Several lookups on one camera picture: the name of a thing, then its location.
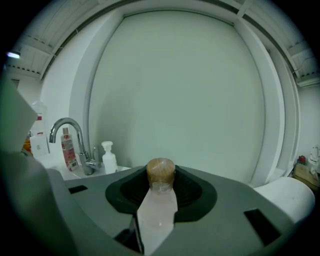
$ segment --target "countertop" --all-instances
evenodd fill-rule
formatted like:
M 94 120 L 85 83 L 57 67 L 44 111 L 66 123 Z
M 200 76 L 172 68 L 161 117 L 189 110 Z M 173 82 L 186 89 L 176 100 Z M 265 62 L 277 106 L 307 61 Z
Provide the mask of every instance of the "countertop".
M 103 163 L 101 163 L 100 169 L 94 170 L 93 174 L 85 175 L 85 172 L 84 172 L 82 165 L 80 163 L 79 156 L 77 154 L 75 156 L 76 156 L 76 159 L 77 159 L 79 166 L 77 169 L 75 169 L 73 171 L 69 171 L 67 169 L 62 152 L 50 153 L 50 154 L 47 154 L 44 156 L 35 157 L 35 159 L 38 162 L 40 162 L 43 165 L 43 167 L 45 167 L 46 169 L 55 169 L 55 170 L 59 171 L 62 175 L 63 180 L 65 180 L 65 181 L 107 175 L 105 173 L 105 166 Z M 127 169 L 130 169 L 130 168 L 118 166 L 119 172 L 127 170 Z

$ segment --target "chrome faucet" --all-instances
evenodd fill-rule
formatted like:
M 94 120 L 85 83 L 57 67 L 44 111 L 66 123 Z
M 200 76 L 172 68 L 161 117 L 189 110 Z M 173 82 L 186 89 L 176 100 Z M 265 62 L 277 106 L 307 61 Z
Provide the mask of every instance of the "chrome faucet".
M 89 153 L 85 149 L 81 128 L 74 119 L 65 117 L 56 121 L 50 130 L 49 142 L 56 143 L 57 131 L 62 125 L 65 125 L 65 124 L 72 125 L 76 130 L 76 137 L 77 137 L 79 149 L 80 149 L 79 157 L 80 157 L 82 168 L 84 170 L 84 174 L 85 175 L 93 174 L 94 171 L 99 169 L 101 165 L 101 163 L 99 162 L 98 147 L 93 148 L 94 159 L 90 159 Z

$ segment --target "white wall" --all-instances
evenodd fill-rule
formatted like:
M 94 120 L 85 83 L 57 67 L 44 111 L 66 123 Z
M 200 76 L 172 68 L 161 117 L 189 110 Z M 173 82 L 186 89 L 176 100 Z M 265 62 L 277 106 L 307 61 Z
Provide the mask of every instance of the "white wall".
M 20 79 L 17 89 L 25 101 L 31 106 L 33 102 L 40 100 L 41 88 L 41 80 L 26 77 Z
M 285 174 L 291 172 L 297 152 L 300 127 L 298 91 L 293 75 L 278 49 L 272 48 L 270 56 L 281 82 L 285 106 L 284 138 L 280 158 L 276 166 L 279 170 L 283 170 L 282 174 Z
M 320 85 L 298 89 L 301 133 L 298 155 L 309 157 L 314 145 L 320 146 Z
M 126 17 L 93 82 L 91 147 L 114 142 L 118 164 L 156 157 L 248 183 L 265 120 L 261 80 L 230 25 L 200 14 Z
M 62 49 L 46 74 L 40 99 L 48 108 L 48 126 L 50 128 L 58 119 L 71 117 L 79 122 L 83 130 L 85 92 L 90 82 L 89 76 L 95 72 L 93 69 L 94 61 L 96 58 L 98 58 L 97 61 L 100 59 L 96 51 L 100 51 L 102 46 L 91 47 L 89 52 L 88 48 L 89 45 L 92 45 L 98 30 L 108 21 L 109 16 L 110 13 L 96 19 L 73 37 Z M 69 132 L 73 135 L 75 151 L 79 152 L 75 130 L 70 127 Z M 50 152 L 62 151 L 61 135 L 62 128 L 57 132 L 56 143 L 49 143 Z
M 280 157 L 285 132 L 284 98 L 277 70 L 261 40 L 243 18 L 237 20 L 234 28 L 250 50 L 259 72 L 263 90 L 265 111 L 263 141 L 258 162 L 250 181 L 252 187 L 258 187 L 269 182 Z

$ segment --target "white container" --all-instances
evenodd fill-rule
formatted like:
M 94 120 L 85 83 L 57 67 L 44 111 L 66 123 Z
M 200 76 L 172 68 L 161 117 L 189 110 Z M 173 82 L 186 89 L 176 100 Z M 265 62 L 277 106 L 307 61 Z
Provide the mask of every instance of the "white container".
M 32 109 L 37 113 L 38 118 L 34 122 L 33 126 L 31 127 L 31 133 L 33 136 L 44 134 L 47 135 L 48 129 L 48 108 L 46 105 L 41 101 L 35 101 L 32 103 Z
M 61 146 L 63 157 L 66 167 L 71 172 L 78 168 L 78 162 L 76 159 L 72 137 L 71 134 L 69 134 L 68 128 L 63 128 L 62 131 L 63 135 L 61 136 Z
M 311 189 L 291 177 L 280 177 L 254 190 L 286 213 L 293 223 L 309 216 L 316 203 Z
M 175 164 L 156 158 L 147 164 L 146 171 L 150 189 L 137 211 L 137 219 L 144 255 L 149 256 L 174 229 L 178 203 L 173 190 Z
M 44 134 L 39 134 L 30 137 L 31 152 L 35 158 L 49 154 L 47 137 Z
M 105 154 L 102 156 L 102 161 L 104 164 L 104 170 L 106 174 L 113 174 L 118 171 L 118 165 L 116 160 L 116 155 L 111 153 L 112 141 L 104 141 L 101 143 Z
M 320 160 L 320 146 L 315 145 L 311 150 L 311 153 L 306 162 L 306 166 L 308 166 L 310 169 L 313 168 L 318 174 L 320 174 L 319 160 Z

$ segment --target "soap dispenser bottle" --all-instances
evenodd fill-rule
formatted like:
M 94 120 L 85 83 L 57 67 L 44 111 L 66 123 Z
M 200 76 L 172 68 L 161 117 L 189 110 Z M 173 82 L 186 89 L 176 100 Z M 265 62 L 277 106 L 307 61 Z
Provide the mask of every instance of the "soap dispenser bottle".
M 116 155 L 111 153 L 112 141 L 104 141 L 101 143 L 105 154 L 102 156 L 102 161 L 104 164 L 104 169 L 106 174 L 116 173 L 118 171 L 118 165 L 116 160 Z

